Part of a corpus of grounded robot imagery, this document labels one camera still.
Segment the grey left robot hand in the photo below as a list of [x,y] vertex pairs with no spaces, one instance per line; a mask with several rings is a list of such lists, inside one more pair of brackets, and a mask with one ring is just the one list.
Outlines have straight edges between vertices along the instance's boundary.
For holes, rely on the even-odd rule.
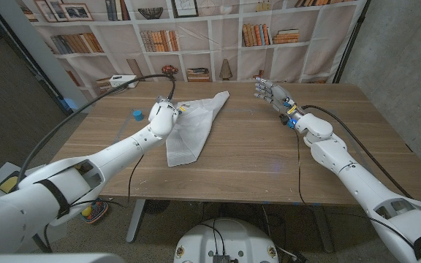
[[166,96],[158,96],[156,98],[156,102],[158,104],[165,103],[168,106],[171,106],[175,110],[177,110],[179,113],[183,113],[187,111],[187,108],[189,107],[184,102],[177,102],[174,99],[168,99]]

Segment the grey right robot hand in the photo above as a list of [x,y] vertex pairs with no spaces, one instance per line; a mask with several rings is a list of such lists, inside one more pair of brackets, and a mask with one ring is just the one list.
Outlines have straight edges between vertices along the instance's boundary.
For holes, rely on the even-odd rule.
[[261,77],[256,77],[255,80],[257,92],[254,96],[270,103],[280,113],[281,122],[289,128],[295,129],[297,121],[303,114],[297,109],[297,104],[292,99],[290,92]]

